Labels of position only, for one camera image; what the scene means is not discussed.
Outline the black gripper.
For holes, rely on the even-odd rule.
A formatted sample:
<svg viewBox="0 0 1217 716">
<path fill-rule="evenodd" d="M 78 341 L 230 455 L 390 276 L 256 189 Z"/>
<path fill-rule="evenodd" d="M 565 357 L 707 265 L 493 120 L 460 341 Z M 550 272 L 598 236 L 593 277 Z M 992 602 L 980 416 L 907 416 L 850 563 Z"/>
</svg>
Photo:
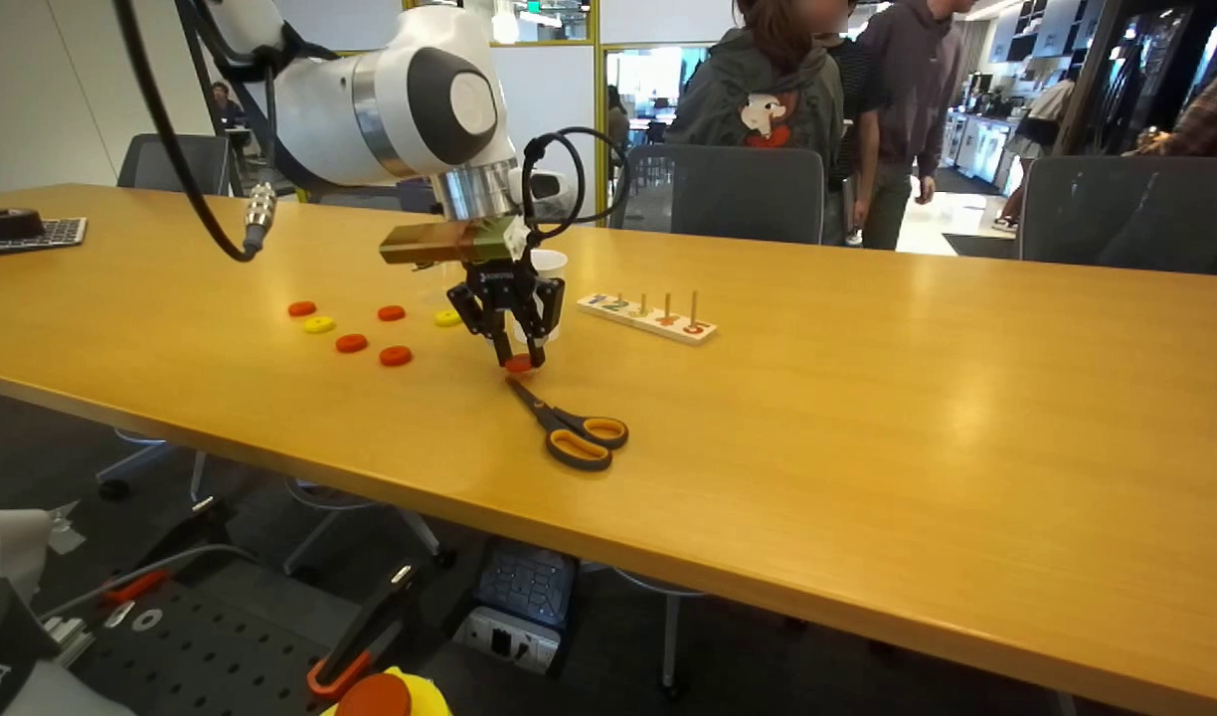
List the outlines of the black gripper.
<svg viewBox="0 0 1217 716">
<path fill-rule="evenodd" d="M 523 323 L 529 364 L 544 364 L 550 333 L 560 323 L 565 284 L 544 277 L 529 261 L 481 261 L 471 265 L 447 297 L 475 333 L 488 339 L 497 364 L 513 360 L 508 317 L 501 309 Z"/>
</svg>

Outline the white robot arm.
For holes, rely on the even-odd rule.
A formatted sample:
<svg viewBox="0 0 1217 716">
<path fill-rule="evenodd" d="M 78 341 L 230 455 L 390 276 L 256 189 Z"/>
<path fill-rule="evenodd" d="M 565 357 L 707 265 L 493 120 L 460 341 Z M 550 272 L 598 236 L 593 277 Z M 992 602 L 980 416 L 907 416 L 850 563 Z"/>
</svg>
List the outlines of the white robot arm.
<svg viewBox="0 0 1217 716">
<path fill-rule="evenodd" d="M 238 86 L 284 178 L 362 189 L 427 178 L 447 225 L 381 242 L 390 261 L 460 261 L 447 292 L 501 364 L 540 364 L 565 284 L 533 265 L 544 242 L 529 171 L 504 128 L 488 21 L 475 9 L 401 13 L 371 50 L 312 44 L 275 0 L 174 0 L 211 62 Z"/>
</svg>

